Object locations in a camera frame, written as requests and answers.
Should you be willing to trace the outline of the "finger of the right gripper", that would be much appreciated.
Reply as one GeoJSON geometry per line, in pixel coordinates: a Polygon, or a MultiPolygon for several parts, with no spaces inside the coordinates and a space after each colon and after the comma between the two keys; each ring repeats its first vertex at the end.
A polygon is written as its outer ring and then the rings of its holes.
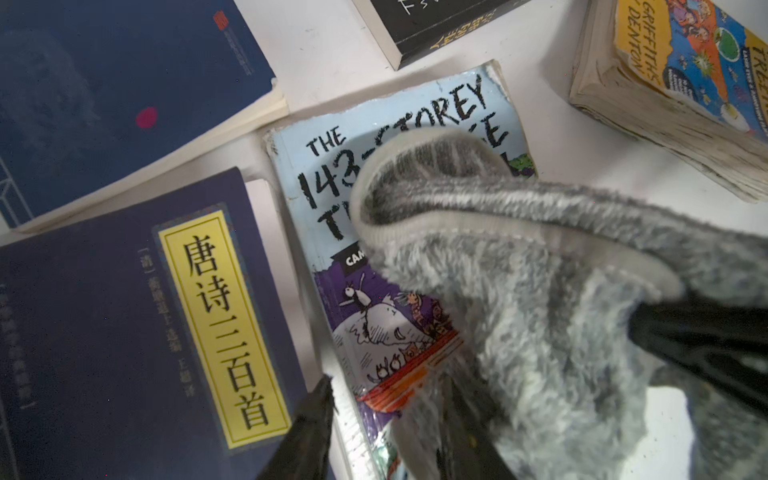
{"type": "Polygon", "coordinates": [[[685,301],[640,304],[628,320],[638,347],[767,416],[767,310],[685,301]]]}

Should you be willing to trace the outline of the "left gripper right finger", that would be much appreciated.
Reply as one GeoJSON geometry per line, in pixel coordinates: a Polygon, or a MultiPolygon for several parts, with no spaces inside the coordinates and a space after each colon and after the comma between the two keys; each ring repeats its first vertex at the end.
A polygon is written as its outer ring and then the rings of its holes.
{"type": "Polygon", "coordinates": [[[443,375],[438,385],[441,395],[437,453],[440,478],[515,479],[455,382],[443,375]]]}

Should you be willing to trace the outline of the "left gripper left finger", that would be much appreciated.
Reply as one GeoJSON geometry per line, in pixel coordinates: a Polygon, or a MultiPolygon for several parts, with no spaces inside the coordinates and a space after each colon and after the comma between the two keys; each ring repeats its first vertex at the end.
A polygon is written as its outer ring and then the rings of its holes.
{"type": "Polygon", "coordinates": [[[257,479],[327,479],[335,411],[332,378],[324,374],[257,479]]]}

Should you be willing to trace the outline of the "colourful treehouse book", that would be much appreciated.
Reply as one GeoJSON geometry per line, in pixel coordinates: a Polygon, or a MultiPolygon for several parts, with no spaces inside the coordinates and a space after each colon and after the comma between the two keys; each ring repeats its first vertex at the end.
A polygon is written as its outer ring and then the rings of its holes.
{"type": "Polygon", "coordinates": [[[532,178],[518,112],[497,61],[269,131],[264,138],[354,396],[360,434],[343,438],[355,477],[403,479],[389,438],[424,377],[461,347],[441,304],[375,272],[350,221],[352,187],[366,161],[399,133],[464,130],[487,143],[519,178],[532,178]]]}

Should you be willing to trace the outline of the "grey striped cloth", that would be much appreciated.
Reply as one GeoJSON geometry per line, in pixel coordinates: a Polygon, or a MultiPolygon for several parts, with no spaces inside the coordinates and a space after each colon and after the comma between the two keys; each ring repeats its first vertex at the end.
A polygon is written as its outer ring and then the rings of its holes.
{"type": "Polygon", "coordinates": [[[370,265],[438,300],[466,348],[393,423],[421,479],[440,477],[450,377],[519,479],[617,479],[645,436],[647,391],[681,390],[689,477],[763,479],[767,422],[628,337],[642,303],[767,306],[767,241],[610,191],[515,178],[460,130],[387,141],[350,215],[370,265]]]}

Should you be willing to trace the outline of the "dark blue book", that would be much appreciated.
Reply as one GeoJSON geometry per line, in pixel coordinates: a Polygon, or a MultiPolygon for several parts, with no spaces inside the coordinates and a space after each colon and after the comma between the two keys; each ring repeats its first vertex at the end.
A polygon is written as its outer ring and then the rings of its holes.
{"type": "Polygon", "coordinates": [[[236,168],[1,246],[5,479],[256,479],[307,393],[236,168]]]}

